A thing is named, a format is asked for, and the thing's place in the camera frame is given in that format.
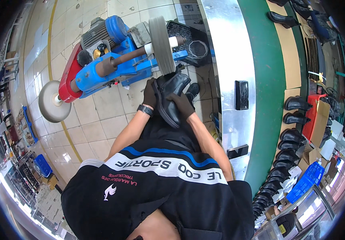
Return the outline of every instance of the grinding wheel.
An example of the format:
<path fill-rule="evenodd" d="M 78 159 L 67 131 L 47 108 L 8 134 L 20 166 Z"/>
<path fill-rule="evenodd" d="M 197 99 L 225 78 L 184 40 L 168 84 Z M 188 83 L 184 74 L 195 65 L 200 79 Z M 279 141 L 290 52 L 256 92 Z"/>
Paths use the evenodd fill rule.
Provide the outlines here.
<path fill-rule="evenodd" d="M 71 112 L 71 103 L 58 100 L 59 81 L 49 81 L 40 91 L 38 104 L 43 117 L 49 122 L 61 122 Z"/>
<path fill-rule="evenodd" d="M 175 72 L 175 62 L 163 16 L 149 20 L 150 38 L 154 55 L 163 75 Z"/>

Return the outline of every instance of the hand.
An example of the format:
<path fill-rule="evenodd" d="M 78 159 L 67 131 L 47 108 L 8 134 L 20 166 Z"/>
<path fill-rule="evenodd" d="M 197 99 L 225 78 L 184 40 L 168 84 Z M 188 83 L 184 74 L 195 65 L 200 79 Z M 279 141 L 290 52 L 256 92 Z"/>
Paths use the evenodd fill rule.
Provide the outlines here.
<path fill-rule="evenodd" d="M 155 78 L 147 80 L 146 87 L 143 91 L 143 105 L 149 105 L 152 108 L 155 108 L 156 105 L 156 97 L 154 93 L 154 89 L 152 89 L 151 84 L 155 81 Z"/>
<path fill-rule="evenodd" d="M 189 99 L 187 99 L 186 95 L 181 93 L 181 96 L 176 95 L 175 93 L 171 93 L 166 97 L 169 101 L 174 101 L 176 106 L 179 109 L 179 112 L 183 115 L 183 118 L 187 120 L 187 118 L 195 113 L 194 108 L 191 106 Z"/>

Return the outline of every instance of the red machine part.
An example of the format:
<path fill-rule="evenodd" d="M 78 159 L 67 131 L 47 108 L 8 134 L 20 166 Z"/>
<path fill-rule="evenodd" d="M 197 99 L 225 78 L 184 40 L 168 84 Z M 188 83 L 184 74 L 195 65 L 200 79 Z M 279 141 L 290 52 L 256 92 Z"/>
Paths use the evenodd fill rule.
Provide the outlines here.
<path fill-rule="evenodd" d="M 80 51 L 82 51 L 82 46 L 80 45 L 80 43 L 78 43 L 77 45 L 75 45 L 70 55 L 70 58 L 67 61 L 66 67 L 62 75 L 62 79 L 60 80 L 58 90 L 59 96 L 65 103 L 71 103 L 83 94 L 83 91 L 75 93 L 70 87 L 71 80 L 74 80 L 76 74 L 82 69 L 82 67 L 76 60 L 76 56 Z"/>

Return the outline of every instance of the yellow floor line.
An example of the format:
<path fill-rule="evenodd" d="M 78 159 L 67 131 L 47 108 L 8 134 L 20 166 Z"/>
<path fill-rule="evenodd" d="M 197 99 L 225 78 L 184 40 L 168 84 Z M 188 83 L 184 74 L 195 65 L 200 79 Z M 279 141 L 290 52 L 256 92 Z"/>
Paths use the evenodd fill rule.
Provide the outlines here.
<path fill-rule="evenodd" d="M 52 77 L 52 68 L 51 68 L 51 31 L 52 31 L 52 23 L 54 21 L 54 14 L 55 14 L 55 8 L 56 8 L 56 4 L 58 3 L 58 0 L 55 0 L 55 3 L 54 3 L 54 7 L 53 7 L 53 10 L 51 12 L 51 17 L 50 17 L 50 25 L 48 27 L 48 39 L 47 39 L 47 63 L 48 63 L 48 76 L 50 78 L 50 81 L 53 80 L 53 77 Z M 82 162 L 82 158 L 80 157 L 79 155 L 79 152 L 76 150 L 75 148 L 75 145 L 70 137 L 70 134 L 67 130 L 67 127 L 64 123 L 64 121 L 61 122 L 62 124 L 62 128 L 64 130 L 64 134 L 66 135 L 70 145 L 71 145 L 71 148 L 73 149 L 76 157 L 78 158 L 78 160 L 80 162 Z"/>

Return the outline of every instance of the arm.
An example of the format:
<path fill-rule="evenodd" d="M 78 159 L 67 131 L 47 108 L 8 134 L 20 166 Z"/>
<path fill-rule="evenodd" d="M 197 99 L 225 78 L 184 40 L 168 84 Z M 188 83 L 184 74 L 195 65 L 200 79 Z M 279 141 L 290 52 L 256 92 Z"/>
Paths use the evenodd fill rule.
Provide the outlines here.
<path fill-rule="evenodd" d="M 154 110 L 154 108 L 149 105 L 145 106 Z M 104 161 L 107 161 L 123 148 L 133 144 L 136 140 L 138 140 L 149 118 L 150 115 L 148 115 L 147 113 L 144 113 L 141 110 L 137 111 L 129 124 L 122 130 L 121 133 L 119 133 L 118 137 L 116 137 L 114 143 L 112 144 L 110 153 Z"/>
<path fill-rule="evenodd" d="M 144 98 L 142 103 L 142 105 L 147 106 L 152 110 L 154 110 L 156 104 L 154 90 L 151 86 L 154 80 L 155 78 L 152 78 L 147 81 L 146 87 L 143 91 Z M 110 149 L 110 153 L 104 161 L 109 160 L 112 156 L 121 151 L 123 148 L 137 141 L 141 136 L 148 119 L 150 119 L 150 115 L 142 111 L 137 111 L 133 119 L 131 119 L 131 121 L 129 122 L 129 124 L 122 130 L 121 133 L 119 133 L 118 137 L 116 137 Z"/>
<path fill-rule="evenodd" d="M 183 93 L 178 96 L 170 94 L 167 100 L 174 101 L 178 107 L 183 119 L 186 119 L 194 131 L 195 137 L 199 142 L 202 152 L 209 154 L 221 168 L 226 181 L 233 180 L 229 158 L 224 152 L 223 148 L 214 140 L 211 134 L 207 131 L 204 124 L 195 113 L 186 95 Z"/>
<path fill-rule="evenodd" d="M 229 158 L 224 152 L 223 148 L 215 141 L 213 136 L 207 131 L 206 126 L 201 122 L 196 113 L 191 114 L 187 118 L 187 122 L 190 124 L 197 138 L 201 150 L 204 153 L 209 154 L 221 168 L 224 177 L 227 181 L 233 180 L 233 174 L 231 172 L 231 166 Z"/>

